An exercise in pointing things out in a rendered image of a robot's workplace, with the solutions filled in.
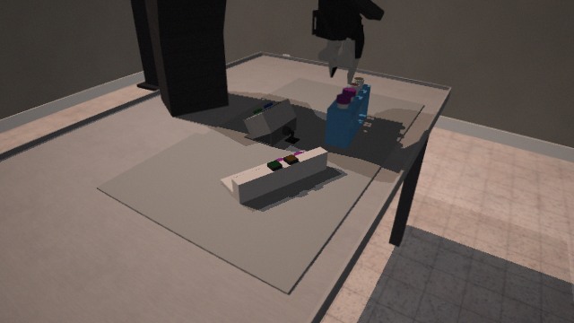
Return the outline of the grey flat mat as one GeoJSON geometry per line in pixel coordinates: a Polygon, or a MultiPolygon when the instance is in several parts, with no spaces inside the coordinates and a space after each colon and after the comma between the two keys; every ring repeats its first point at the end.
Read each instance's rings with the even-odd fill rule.
{"type": "Polygon", "coordinates": [[[369,185],[423,104],[370,93],[348,149],[325,144],[326,113],[342,86],[298,78],[204,135],[194,133],[98,190],[288,294],[369,185]],[[289,99],[294,137],[273,146],[245,138],[244,119],[289,99]],[[221,179],[322,147],[326,170],[239,202],[221,179]]]}

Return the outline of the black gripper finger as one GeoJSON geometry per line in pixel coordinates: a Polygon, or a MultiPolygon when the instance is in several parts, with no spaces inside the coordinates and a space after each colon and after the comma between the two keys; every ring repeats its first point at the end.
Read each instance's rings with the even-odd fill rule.
{"type": "Polygon", "coordinates": [[[349,68],[348,84],[352,83],[357,65],[360,61],[364,46],[363,24],[357,23],[357,30],[353,33],[351,40],[347,39],[343,43],[343,52],[336,59],[336,64],[340,67],[349,68]]]}
{"type": "Polygon", "coordinates": [[[337,69],[336,59],[338,57],[339,48],[342,46],[342,42],[342,40],[328,40],[326,47],[318,54],[319,60],[328,62],[331,78],[334,76],[337,69]]]}

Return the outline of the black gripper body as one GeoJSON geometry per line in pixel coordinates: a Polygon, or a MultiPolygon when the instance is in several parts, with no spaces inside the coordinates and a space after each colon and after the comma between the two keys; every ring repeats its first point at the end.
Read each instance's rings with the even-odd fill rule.
{"type": "Polygon", "coordinates": [[[350,39],[361,19],[360,12],[349,0],[318,0],[318,10],[313,11],[312,35],[332,41],[350,39]]]}

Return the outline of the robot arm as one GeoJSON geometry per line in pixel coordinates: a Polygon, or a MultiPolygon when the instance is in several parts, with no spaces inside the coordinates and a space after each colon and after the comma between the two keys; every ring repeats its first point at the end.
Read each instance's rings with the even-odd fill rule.
{"type": "Polygon", "coordinates": [[[382,19],[384,11],[371,0],[349,0],[349,2],[368,20],[380,21],[382,19]]]}

